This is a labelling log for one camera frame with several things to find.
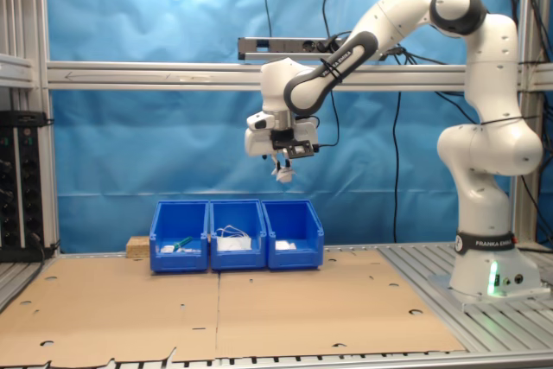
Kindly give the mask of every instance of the blue bin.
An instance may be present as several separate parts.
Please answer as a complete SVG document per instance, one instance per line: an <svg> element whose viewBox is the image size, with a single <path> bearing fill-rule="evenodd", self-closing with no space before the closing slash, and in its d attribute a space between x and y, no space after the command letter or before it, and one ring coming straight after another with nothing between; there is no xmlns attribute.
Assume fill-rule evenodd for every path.
<svg viewBox="0 0 553 369"><path fill-rule="evenodd" d="M208 266L208 200L171 200L157 203L149 231L149 267L155 272L204 271ZM186 237L193 240L183 248L198 252L163 253Z"/></svg>
<svg viewBox="0 0 553 369"><path fill-rule="evenodd" d="M211 202L211 268L214 270L248 270L267 264L267 231L259 200L212 200ZM234 226L251 238L251 251L218 251L217 232Z"/></svg>
<svg viewBox="0 0 553 369"><path fill-rule="evenodd" d="M268 265L271 270L300 270L322 265L324 232L309 200L263 202L269 232ZM295 250L278 251L276 242L285 240Z"/></svg>

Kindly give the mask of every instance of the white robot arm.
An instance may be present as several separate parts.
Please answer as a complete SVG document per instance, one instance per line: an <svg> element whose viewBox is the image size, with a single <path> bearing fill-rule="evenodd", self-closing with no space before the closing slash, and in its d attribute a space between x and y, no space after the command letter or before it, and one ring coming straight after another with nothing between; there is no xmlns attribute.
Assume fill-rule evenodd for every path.
<svg viewBox="0 0 553 369"><path fill-rule="evenodd" d="M291 59L262 66L263 110L247 120L246 152L286 160L318 151L313 118L327 94L367 60L378 60L415 29L431 24L467 44L465 99L480 124L446 129L438 153L459 194L458 258L451 286L463 295L535 295L537 267L514 247L509 200L493 175L526 175L542 158L539 137L521 116L517 98L517 30L507 16L489 14L480 0L379 0L347 41L323 64ZM292 114L304 117L297 120Z"/></svg>

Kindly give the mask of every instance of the cardboard floor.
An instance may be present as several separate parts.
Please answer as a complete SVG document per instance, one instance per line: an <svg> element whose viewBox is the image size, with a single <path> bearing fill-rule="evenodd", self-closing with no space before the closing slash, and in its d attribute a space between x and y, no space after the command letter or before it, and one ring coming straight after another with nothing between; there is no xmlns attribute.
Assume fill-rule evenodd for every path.
<svg viewBox="0 0 553 369"><path fill-rule="evenodd" d="M320 270L155 275L60 259L0 314L0 366L464 350L375 251Z"/></svg>

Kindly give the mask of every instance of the blue backdrop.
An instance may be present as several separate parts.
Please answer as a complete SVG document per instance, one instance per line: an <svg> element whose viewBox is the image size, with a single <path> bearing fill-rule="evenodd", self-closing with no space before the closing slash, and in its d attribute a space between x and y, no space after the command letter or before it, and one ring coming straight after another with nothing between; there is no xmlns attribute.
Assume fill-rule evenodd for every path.
<svg viewBox="0 0 553 369"><path fill-rule="evenodd" d="M328 0L331 32L351 29L376 1ZM484 2L510 13L509 0ZM321 4L269 0L273 35L326 36ZM52 60L237 62L240 36L268 35L264 0L48 0L48 14ZM462 41L428 27L403 45L465 61ZM245 119L261 108L258 92L53 92L62 250L123 250L129 236L148 233L155 204L169 199L309 198L327 244L391 242L397 94L335 96L340 145L296 162L295 181L283 185L270 176L269 161L244 153ZM320 139L332 142L329 102L319 116ZM400 241L454 238L456 192L436 142L462 123L434 93L404 94Z"/></svg>

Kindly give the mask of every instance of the metal table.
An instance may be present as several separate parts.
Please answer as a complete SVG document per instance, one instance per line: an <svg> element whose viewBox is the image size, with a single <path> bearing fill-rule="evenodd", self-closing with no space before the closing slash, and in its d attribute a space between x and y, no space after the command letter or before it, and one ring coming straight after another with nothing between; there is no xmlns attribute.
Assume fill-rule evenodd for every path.
<svg viewBox="0 0 553 369"><path fill-rule="evenodd" d="M110 362L105 369L170 369L183 367L553 367L553 300L479 305L466 313L446 301L431 276L447 275L454 263L452 244L337 245L327 251L376 249L404 277L465 346L466 352L403 353L334 356L276 356L258 359L216 359L174 363ZM543 275L553 272L553 256L527 253ZM123 257L124 253L62 255L61 258ZM0 264L0 305L32 275L38 264Z"/></svg>

